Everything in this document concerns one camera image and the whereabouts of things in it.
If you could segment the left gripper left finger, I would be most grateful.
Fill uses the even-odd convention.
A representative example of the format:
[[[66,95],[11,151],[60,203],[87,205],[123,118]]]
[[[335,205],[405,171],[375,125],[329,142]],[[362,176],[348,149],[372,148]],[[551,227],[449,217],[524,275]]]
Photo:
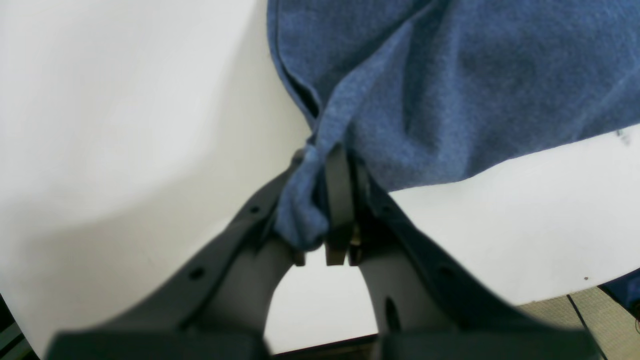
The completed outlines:
[[[302,162],[254,193],[220,234],[149,296],[113,319],[58,333],[48,360],[270,360],[274,292],[306,258],[274,231],[281,191]]]

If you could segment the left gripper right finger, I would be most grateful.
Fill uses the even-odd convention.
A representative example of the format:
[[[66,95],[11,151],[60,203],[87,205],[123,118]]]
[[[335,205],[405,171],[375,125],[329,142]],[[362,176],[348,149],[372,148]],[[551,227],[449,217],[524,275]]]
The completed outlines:
[[[487,289],[421,232],[342,145],[324,163],[326,263],[359,268],[374,360],[598,360],[585,329],[547,325]]]

